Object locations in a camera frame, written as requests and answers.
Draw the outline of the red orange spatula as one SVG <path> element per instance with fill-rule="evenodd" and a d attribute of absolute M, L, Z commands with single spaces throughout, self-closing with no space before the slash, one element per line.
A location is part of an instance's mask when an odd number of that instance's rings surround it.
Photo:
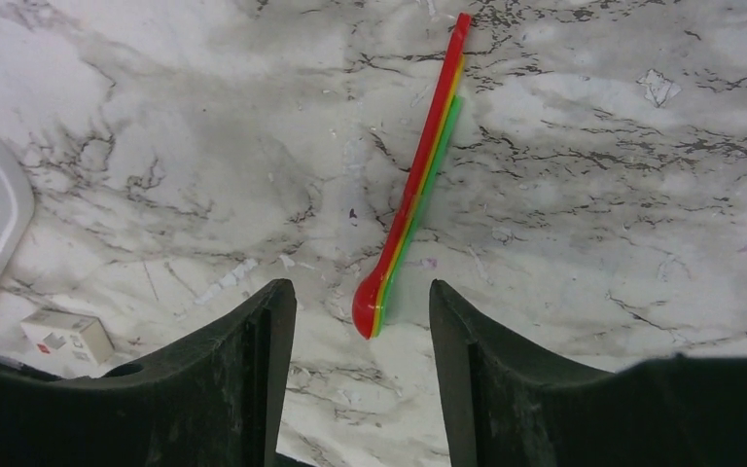
<path fill-rule="evenodd" d="M 461 13 L 451 32 L 441 73 L 414 154 L 409 177 L 372 272 L 364 278 L 353 297 L 352 320 L 359 335 L 370 340 L 379 336 L 388 314 L 388 302 L 402 263 L 426 207 L 448 143 L 463 106 L 458 87 L 465 65 L 464 48 L 472 16 Z"/>

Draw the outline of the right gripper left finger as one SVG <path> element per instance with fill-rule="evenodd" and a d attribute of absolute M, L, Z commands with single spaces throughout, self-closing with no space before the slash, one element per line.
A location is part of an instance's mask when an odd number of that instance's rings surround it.
<path fill-rule="evenodd" d="M 290 466 L 276 449 L 297 300 L 275 279 L 102 377 L 0 363 L 0 466 Z"/>

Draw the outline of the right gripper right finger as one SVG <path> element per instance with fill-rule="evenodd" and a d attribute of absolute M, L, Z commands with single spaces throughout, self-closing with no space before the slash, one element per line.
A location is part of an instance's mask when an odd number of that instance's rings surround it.
<path fill-rule="evenodd" d="M 429 317 L 455 466 L 747 466 L 747 357 L 601 371 L 504 327 L 441 280 Z"/>

